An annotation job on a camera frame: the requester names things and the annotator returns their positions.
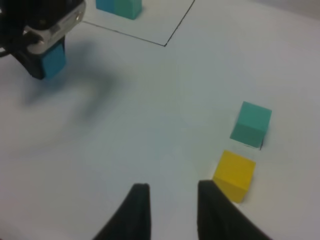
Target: table surface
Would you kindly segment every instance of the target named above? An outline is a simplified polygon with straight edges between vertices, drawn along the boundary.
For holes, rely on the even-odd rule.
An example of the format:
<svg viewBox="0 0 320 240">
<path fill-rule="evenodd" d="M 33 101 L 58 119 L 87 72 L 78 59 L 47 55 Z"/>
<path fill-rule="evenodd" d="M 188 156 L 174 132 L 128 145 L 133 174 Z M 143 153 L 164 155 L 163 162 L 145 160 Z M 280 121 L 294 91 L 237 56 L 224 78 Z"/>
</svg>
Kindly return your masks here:
<svg viewBox="0 0 320 240">
<path fill-rule="evenodd" d="M 82 23 L 58 86 L 2 58 L 1 238 L 90 240 L 149 183 L 152 239 L 195 240 L 197 183 L 228 149 L 257 163 L 239 209 L 318 239 L 320 11 L 302 2 L 196 0 L 166 47 Z M 229 140 L 243 101 L 272 110 L 261 151 Z"/>
</svg>

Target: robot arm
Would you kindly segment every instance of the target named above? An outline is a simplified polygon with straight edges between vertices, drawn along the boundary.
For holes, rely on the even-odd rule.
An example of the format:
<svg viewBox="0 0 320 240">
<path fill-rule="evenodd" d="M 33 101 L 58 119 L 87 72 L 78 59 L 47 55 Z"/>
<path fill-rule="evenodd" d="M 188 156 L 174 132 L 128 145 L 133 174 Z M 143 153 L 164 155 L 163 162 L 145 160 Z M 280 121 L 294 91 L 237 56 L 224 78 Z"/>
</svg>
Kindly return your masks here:
<svg viewBox="0 0 320 240">
<path fill-rule="evenodd" d="M 84 0 L 0 0 L 0 57 L 13 55 L 37 79 L 53 77 L 85 10 Z"/>
</svg>

